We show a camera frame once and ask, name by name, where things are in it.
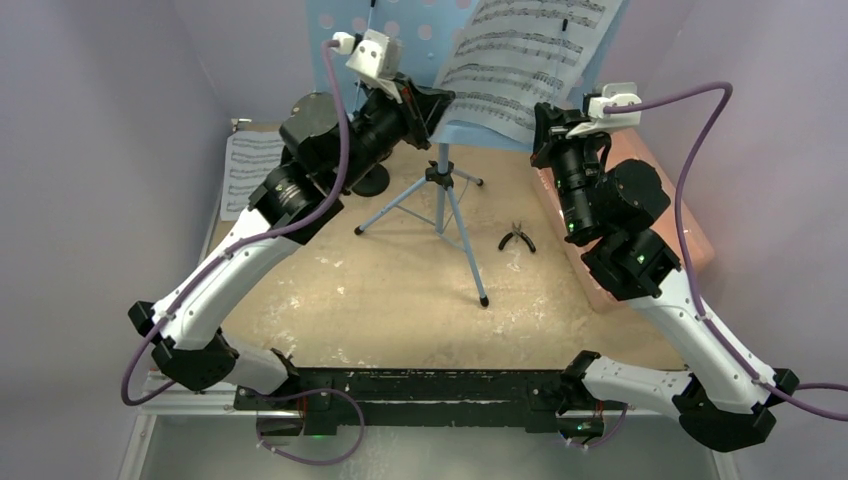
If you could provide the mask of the light blue music stand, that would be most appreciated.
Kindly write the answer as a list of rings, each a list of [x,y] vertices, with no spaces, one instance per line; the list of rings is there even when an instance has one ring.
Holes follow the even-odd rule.
[[[419,86],[434,86],[436,78],[460,37],[466,22],[481,1],[310,1],[306,5],[309,37],[313,43],[344,31],[361,34],[368,29],[395,37],[403,44],[399,69]],[[518,144],[480,129],[457,129],[447,139],[432,136],[435,157],[423,176],[410,187],[416,193],[426,185],[436,191],[437,206],[431,225],[443,235],[449,225],[463,228],[460,201],[463,190],[452,183],[462,171],[451,163],[456,145],[526,151]]]

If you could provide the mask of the sheet music pages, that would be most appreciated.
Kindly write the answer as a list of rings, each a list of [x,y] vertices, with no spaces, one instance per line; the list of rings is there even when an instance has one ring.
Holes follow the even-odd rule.
[[[533,140],[538,103],[578,105],[596,80],[626,1],[481,1],[436,78],[454,92],[437,134],[480,129]]]

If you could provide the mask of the black mic stand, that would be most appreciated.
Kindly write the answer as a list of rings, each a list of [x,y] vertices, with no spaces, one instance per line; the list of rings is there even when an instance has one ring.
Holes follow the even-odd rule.
[[[361,197],[375,197],[383,193],[389,185],[390,174],[378,163],[351,188],[351,191]]]

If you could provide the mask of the sheet music page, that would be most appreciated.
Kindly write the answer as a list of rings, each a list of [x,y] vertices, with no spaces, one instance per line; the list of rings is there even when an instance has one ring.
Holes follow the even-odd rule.
[[[235,221],[250,194],[280,164],[284,143],[277,132],[242,130],[227,140],[219,218]]]

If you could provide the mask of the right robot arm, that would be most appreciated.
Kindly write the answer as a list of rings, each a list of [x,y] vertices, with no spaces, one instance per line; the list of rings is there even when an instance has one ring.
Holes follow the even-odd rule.
[[[608,166],[610,133],[592,130],[580,111],[542,102],[534,117],[531,163],[552,173],[565,241],[581,248],[594,281],[649,319],[684,361],[663,371],[583,351],[564,371],[564,399],[646,408],[718,452],[763,443],[776,424],[771,407],[798,378],[757,360],[696,305],[678,252],[653,228],[671,203],[657,170],[640,159]]]

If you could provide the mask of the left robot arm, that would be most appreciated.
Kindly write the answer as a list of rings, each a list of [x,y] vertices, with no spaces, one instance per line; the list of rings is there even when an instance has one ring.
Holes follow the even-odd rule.
[[[180,286],[129,312],[150,340],[159,371],[192,391],[220,382],[259,393],[272,408],[292,405],[299,375],[279,351],[243,345],[222,323],[277,264],[341,212],[349,192],[400,142],[426,150],[455,95],[405,75],[396,95],[369,88],[353,115],[330,93],[302,97],[280,126],[279,163],[250,194],[228,236]]]

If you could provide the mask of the pink plastic storage box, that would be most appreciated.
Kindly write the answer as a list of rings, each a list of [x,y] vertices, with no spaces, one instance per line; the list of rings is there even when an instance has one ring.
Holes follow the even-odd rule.
[[[611,134],[605,169],[557,145],[551,167],[531,170],[543,211],[592,309],[609,313],[625,299],[654,293],[669,262],[701,272],[715,250],[676,184],[633,129]]]

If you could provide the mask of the black handled pliers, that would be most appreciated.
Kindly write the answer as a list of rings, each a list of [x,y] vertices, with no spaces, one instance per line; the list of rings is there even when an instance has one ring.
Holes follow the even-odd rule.
[[[523,230],[523,226],[521,222],[512,222],[511,229],[508,233],[506,233],[502,239],[499,241],[497,249],[499,251],[503,251],[507,244],[513,239],[520,239],[528,248],[530,253],[535,254],[537,252],[537,247],[533,240],[529,237],[529,235]]]

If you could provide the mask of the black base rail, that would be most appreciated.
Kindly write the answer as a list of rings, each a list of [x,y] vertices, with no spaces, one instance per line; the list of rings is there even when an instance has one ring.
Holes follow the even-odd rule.
[[[513,427],[589,441],[622,406],[579,392],[560,370],[303,368],[274,399],[238,389],[237,410],[295,414],[307,435],[338,427]]]

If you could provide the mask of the aluminium frame rail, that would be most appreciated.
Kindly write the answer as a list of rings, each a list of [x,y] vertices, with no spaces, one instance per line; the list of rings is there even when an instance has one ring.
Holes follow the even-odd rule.
[[[267,130],[266,127],[275,126],[273,124],[265,125],[261,121],[256,122],[248,118],[233,118],[231,119],[231,123],[233,132],[242,130],[265,131]],[[206,258],[207,251],[215,243],[213,237],[218,225],[221,223],[218,208],[222,195],[219,192],[215,201],[216,206],[208,223],[199,254],[198,265]],[[163,378],[160,378],[157,372],[150,371],[145,381],[159,388],[159,386],[164,386],[166,383],[162,381]],[[156,422],[160,420],[159,417],[174,416],[176,418],[176,416],[185,415],[215,416],[218,414],[234,414],[231,405],[234,398],[234,388],[232,386],[218,386],[213,387],[211,394],[203,394],[193,393],[183,387],[174,386],[174,389],[168,393],[163,391],[163,396],[159,397],[158,400],[151,400],[146,406],[135,408],[134,413],[137,416],[117,479],[142,478],[152,438],[156,431]]]

